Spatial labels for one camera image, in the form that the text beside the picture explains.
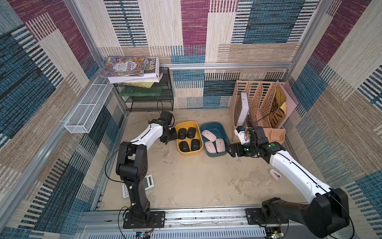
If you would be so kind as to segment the yellow plastic bin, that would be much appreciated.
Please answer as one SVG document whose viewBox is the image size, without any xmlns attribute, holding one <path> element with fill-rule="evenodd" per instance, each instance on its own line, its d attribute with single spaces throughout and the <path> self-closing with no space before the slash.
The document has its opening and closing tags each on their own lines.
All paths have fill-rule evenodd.
<svg viewBox="0 0 382 239">
<path fill-rule="evenodd" d="M 176 124 L 177 148 L 182 156 L 194 156 L 204 148 L 199 125 L 195 121 Z"/>
</svg>

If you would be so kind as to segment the black mouse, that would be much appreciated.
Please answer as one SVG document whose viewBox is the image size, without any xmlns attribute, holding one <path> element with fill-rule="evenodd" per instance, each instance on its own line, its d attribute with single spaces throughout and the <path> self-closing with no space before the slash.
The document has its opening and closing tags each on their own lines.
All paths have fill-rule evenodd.
<svg viewBox="0 0 382 239">
<path fill-rule="evenodd" d="M 179 143 L 179 149 L 181 152 L 190 152 L 189 144 L 186 141 L 181 141 Z"/>
<path fill-rule="evenodd" d="M 189 127 L 187 130 L 187 138 L 194 139 L 196 137 L 196 128 L 195 127 Z"/>
<path fill-rule="evenodd" d="M 197 151 L 197 150 L 200 150 L 201 148 L 201 143 L 200 143 L 200 140 L 199 139 L 192 139 L 191 141 L 191 150 L 192 151 Z"/>
<path fill-rule="evenodd" d="M 180 128 L 178 130 L 178 139 L 183 140 L 187 137 L 187 129 L 186 128 Z"/>
</svg>

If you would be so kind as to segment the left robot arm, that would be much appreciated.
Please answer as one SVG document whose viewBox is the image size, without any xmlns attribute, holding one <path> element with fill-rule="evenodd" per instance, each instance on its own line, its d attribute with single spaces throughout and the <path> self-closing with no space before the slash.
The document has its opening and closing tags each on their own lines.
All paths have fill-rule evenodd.
<svg viewBox="0 0 382 239">
<path fill-rule="evenodd" d="M 177 139 L 171 112 L 162 111 L 158 119 L 148 122 L 148 127 L 130 142 L 119 147 L 115 172 L 127 187 L 130 207 L 122 216 L 124 229 L 157 229 L 165 226 L 165 212 L 151 212 L 146 196 L 144 179 L 148 171 L 148 149 L 156 140 L 167 144 Z"/>
</svg>

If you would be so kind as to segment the pink mouse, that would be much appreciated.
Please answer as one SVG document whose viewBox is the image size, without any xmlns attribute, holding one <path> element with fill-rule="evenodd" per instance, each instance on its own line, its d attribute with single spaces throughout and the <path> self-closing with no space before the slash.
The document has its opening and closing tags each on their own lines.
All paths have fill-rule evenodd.
<svg viewBox="0 0 382 239">
<path fill-rule="evenodd" d="M 216 154 L 217 153 L 215 145 L 214 145 L 214 143 L 212 141 L 205 142 L 205 148 L 206 148 L 208 153 L 211 153 L 211 154 Z"/>
<path fill-rule="evenodd" d="M 222 138 L 217 138 L 215 140 L 216 152 L 223 153 L 226 152 L 225 142 Z"/>
<path fill-rule="evenodd" d="M 205 137 L 208 141 L 212 141 L 212 142 L 215 142 L 217 139 L 216 135 L 209 130 L 203 130 L 202 136 Z"/>
</svg>

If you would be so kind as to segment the teal plastic bin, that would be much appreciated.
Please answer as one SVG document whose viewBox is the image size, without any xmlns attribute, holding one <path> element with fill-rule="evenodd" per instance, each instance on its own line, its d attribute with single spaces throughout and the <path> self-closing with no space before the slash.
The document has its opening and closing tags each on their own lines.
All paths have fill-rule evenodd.
<svg viewBox="0 0 382 239">
<path fill-rule="evenodd" d="M 209 157 L 220 157 L 227 154 L 226 149 L 230 145 L 230 141 L 221 123 L 215 121 L 202 124 L 200 131 L 206 154 Z"/>
</svg>

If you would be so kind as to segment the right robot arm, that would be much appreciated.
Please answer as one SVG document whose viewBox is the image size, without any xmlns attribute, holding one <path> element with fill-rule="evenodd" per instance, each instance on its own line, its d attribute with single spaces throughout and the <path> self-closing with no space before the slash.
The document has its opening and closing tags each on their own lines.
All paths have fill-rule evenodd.
<svg viewBox="0 0 382 239">
<path fill-rule="evenodd" d="M 269 224 L 294 221 L 306 226 L 318 238 L 353 225 L 349 214 L 348 196 L 340 188 L 325 184 L 303 166 L 277 141 L 266 137 L 264 128 L 235 129 L 238 143 L 227 147 L 232 157 L 261 158 L 281 172 L 304 196 L 306 203 L 287 202 L 274 197 L 262 202 L 261 208 L 245 210 L 247 222 L 265 228 Z"/>
</svg>

